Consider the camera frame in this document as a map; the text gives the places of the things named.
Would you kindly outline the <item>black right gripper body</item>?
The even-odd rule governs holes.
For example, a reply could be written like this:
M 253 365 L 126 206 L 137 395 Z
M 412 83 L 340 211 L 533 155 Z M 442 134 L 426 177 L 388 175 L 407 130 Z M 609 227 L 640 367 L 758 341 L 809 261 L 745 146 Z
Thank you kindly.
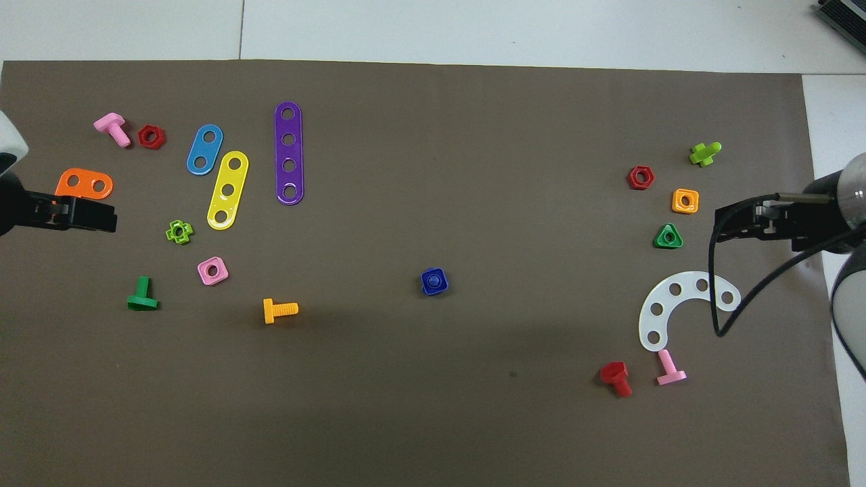
M 771 225 L 771 238 L 789 241 L 793 252 L 844 234 L 845 219 L 835 192 L 777 192 L 773 197 L 779 216 Z

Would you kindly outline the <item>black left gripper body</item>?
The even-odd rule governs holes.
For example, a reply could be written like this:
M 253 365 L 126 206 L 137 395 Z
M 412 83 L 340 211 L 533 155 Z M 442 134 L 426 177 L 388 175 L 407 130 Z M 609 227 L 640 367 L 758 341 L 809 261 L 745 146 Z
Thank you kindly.
M 16 226 L 67 231 L 68 210 L 68 202 L 63 197 L 28 191 L 12 172 L 2 176 L 1 235 Z

